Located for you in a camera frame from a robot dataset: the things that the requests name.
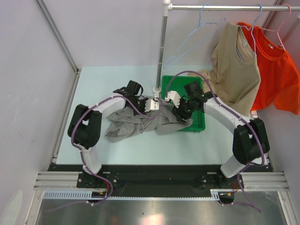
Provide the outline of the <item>grey t shirt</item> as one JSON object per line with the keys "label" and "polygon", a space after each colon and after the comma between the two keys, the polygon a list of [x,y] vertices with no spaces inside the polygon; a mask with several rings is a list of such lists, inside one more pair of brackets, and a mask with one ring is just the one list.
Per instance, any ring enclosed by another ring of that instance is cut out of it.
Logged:
{"label": "grey t shirt", "polygon": [[156,130],[158,135],[165,135],[193,124],[192,119],[177,121],[172,113],[173,105],[164,100],[160,103],[160,109],[148,112],[145,117],[134,115],[134,110],[128,106],[113,112],[107,117],[111,123],[106,130],[106,138],[115,143],[152,130]]}

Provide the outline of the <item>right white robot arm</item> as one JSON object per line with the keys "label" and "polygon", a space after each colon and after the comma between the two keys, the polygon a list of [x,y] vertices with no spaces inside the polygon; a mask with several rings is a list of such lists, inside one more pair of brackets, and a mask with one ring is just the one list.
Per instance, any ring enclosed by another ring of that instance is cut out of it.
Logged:
{"label": "right white robot arm", "polygon": [[228,107],[210,90],[204,92],[198,82],[184,87],[187,99],[178,92],[166,91],[166,102],[173,103],[172,113],[178,121],[186,122],[195,111],[201,111],[221,123],[233,135],[232,155],[221,165],[216,182],[221,188],[233,183],[233,178],[248,166],[264,166],[270,145],[264,122],[246,117]]}

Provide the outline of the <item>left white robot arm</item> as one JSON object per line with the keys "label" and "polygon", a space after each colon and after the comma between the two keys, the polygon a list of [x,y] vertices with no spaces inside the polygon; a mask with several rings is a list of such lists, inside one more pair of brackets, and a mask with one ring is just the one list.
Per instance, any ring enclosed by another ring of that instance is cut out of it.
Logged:
{"label": "left white robot arm", "polygon": [[71,138],[71,144],[79,150],[83,170],[89,174],[87,182],[93,187],[101,186],[104,181],[103,175],[99,173],[102,165],[95,149],[101,135],[102,119],[126,107],[133,110],[133,115],[145,114],[149,99],[142,95],[141,84],[130,80],[126,87],[116,89],[108,98],[95,105],[76,106],[67,135]]}

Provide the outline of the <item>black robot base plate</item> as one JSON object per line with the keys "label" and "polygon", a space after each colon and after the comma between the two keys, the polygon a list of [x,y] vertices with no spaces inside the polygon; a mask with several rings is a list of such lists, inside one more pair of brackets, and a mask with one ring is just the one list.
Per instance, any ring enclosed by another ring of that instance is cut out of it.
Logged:
{"label": "black robot base plate", "polygon": [[80,165],[50,165],[50,172],[81,172],[83,184],[94,189],[94,197],[107,190],[113,197],[208,197],[210,190],[234,191],[244,187],[241,177],[219,182],[220,165],[104,165],[98,176],[84,172]]}

